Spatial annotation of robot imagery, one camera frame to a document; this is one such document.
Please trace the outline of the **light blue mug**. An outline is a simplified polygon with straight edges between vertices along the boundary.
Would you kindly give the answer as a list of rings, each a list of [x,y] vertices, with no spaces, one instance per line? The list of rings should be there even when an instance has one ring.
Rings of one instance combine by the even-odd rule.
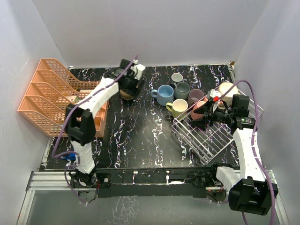
[[[174,100],[174,90],[170,85],[161,85],[157,90],[152,90],[150,94],[162,106],[166,106],[167,103],[172,103]]]

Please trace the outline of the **cream floral mug green inside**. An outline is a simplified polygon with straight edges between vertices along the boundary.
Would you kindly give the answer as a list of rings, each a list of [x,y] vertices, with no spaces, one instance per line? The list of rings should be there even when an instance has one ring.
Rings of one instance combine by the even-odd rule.
[[[221,95],[224,95],[232,86],[233,83],[231,82],[223,82],[220,84],[217,90],[221,93]],[[235,94],[239,94],[239,90],[236,86],[234,86],[223,98],[221,98],[221,100],[226,102],[227,106],[231,106],[233,96]]]

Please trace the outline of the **grey green mug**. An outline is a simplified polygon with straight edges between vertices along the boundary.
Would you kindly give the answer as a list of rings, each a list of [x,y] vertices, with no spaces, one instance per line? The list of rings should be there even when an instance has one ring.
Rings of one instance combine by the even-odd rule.
[[[190,93],[190,85],[186,82],[179,82],[174,88],[174,96],[176,99],[187,100]]]

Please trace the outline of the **pink mug cream inside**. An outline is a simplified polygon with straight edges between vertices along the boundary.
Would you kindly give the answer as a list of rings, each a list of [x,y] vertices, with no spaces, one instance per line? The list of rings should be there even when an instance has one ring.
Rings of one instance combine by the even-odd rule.
[[[195,113],[195,110],[199,107],[201,107],[202,105],[205,104],[205,101],[199,101],[197,103],[195,103],[192,111],[191,111],[191,118],[192,120],[197,120],[197,119],[200,119],[203,117],[203,114],[200,114],[200,113]]]

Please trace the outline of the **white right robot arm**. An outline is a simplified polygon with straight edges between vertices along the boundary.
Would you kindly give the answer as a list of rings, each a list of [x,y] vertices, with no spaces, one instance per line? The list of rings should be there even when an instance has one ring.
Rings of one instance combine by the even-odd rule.
[[[240,175],[229,164],[215,163],[209,174],[209,181],[214,186],[223,184],[228,191],[228,203],[233,211],[265,216],[272,207],[278,194],[278,187],[272,183],[261,163],[257,145],[256,119],[249,117],[250,98],[235,94],[230,108],[221,110],[218,97],[210,97],[201,106],[194,105],[193,114],[201,118],[193,119],[190,125],[206,130],[214,122],[226,124],[236,144]]]

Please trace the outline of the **brown ceramic mug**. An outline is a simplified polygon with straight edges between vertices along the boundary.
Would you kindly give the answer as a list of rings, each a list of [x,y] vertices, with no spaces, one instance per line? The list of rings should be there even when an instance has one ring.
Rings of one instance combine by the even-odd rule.
[[[135,98],[133,94],[127,93],[125,92],[125,90],[120,90],[120,96],[127,101],[133,100]]]

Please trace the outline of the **yellow green mug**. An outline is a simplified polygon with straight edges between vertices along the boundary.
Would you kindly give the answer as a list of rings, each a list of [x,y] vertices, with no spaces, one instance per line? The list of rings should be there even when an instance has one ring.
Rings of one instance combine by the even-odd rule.
[[[188,103],[184,99],[176,99],[172,103],[167,103],[166,108],[172,113],[174,118],[182,117],[188,109]]]

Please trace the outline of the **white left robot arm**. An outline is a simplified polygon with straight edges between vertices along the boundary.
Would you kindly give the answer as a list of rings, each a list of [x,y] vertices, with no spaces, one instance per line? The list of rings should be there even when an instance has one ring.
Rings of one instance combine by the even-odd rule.
[[[122,59],[119,67],[104,75],[87,97],[66,107],[64,131],[72,143],[76,165],[75,174],[71,177],[81,185],[92,187],[97,181],[91,146],[96,134],[96,114],[119,91],[137,97],[144,85],[144,70],[145,66],[137,59]]]

